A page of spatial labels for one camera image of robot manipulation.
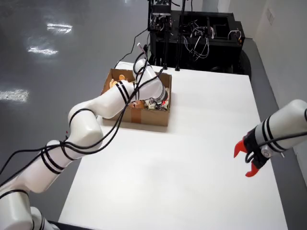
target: open cardboard box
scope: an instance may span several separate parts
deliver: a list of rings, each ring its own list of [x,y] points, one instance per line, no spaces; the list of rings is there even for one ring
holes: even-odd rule
[[[107,90],[110,89],[109,84],[112,81],[112,79],[114,79],[115,81],[119,81],[120,74],[123,74],[125,78],[128,79],[129,82],[132,82],[135,80],[132,70],[111,69],[106,78],[106,82],[105,82],[105,85],[104,85],[104,88],[101,94],[104,94]],[[170,105],[171,105],[172,75],[162,73],[159,78],[162,84],[166,88],[169,88],[167,111],[127,107],[123,115],[122,121],[154,125],[154,126],[167,126],[168,125],[168,117],[169,117]],[[111,118],[110,120],[117,120],[117,118],[119,117],[119,114],[120,112],[117,115],[115,115],[113,118]]]

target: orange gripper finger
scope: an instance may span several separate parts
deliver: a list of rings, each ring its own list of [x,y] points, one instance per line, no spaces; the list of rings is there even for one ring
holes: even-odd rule
[[[256,173],[257,173],[258,171],[259,171],[259,169],[257,169],[256,166],[252,163],[252,164],[251,164],[251,171],[247,172],[247,173],[245,174],[245,176],[247,176],[247,177],[252,177],[252,176],[256,175]]]
[[[235,146],[235,155],[234,155],[234,157],[236,157],[240,151],[245,152],[245,153],[248,152],[248,151],[246,150],[245,146],[244,146],[244,141],[243,141],[243,140],[239,141],[239,142],[236,144],[236,146]]]

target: glossy floor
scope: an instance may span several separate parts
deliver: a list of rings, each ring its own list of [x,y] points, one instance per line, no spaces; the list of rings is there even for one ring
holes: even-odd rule
[[[147,26],[146,0],[11,0],[0,3],[0,165],[18,149],[39,148],[64,139],[67,114],[77,103],[99,95],[107,73],[131,49]],[[139,42],[145,43],[147,33]],[[252,86],[264,119],[277,104],[257,47],[246,40]],[[125,61],[133,62],[135,49]],[[1,175],[7,178],[34,157],[23,153]],[[307,193],[293,152],[273,168],[289,229],[307,221]],[[72,163],[31,205],[58,220],[79,163]]]

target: wall outlet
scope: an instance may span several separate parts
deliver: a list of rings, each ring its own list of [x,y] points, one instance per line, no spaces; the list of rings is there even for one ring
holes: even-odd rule
[[[266,15],[267,15],[267,18],[268,18],[270,24],[272,25],[275,17],[272,14],[272,12],[269,8],[267,9]]]

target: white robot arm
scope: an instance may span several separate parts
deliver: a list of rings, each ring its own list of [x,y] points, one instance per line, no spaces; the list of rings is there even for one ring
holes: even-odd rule
[[[135,72],[141,72],[145,66],[145,60],[136,62]],[[138,93],[138,99],[155,99],[158,103],[168,98],[167,92],[151,66],[145,68],[140,85],[144,84]],[[77,146],[90,146],[99,143],[103,138],[100,125],[96,116],[112,118],[126,105],[134,91],[134,84],[126,80],[117,83],[101,96],[74,106],[69,112],[71,134],[66,140]],[[48,146],[58,145],[60,142],[52,140]],[[84,152],[98,150],[100,144],[88,149],[80,149]],[[30,230],[32,229],[33,213],[29,210],[29,202],[26,194],[29,191],[41,193],[46,191],[56,180],[59,174],[73,161],[85,156],[85,154],[73,151],[66,147],[57,147],[45,151],[31,165],[19,175],[0,187],[0,229],[5,230]]]
[[[283,151],[306,139],[307,103],[294,100],[249,131],[236,144],[234,157],[240,151],[246,153],[245,162],[252,161],[251,171],[246,176],[252,177],[270,157],[283,156]]]

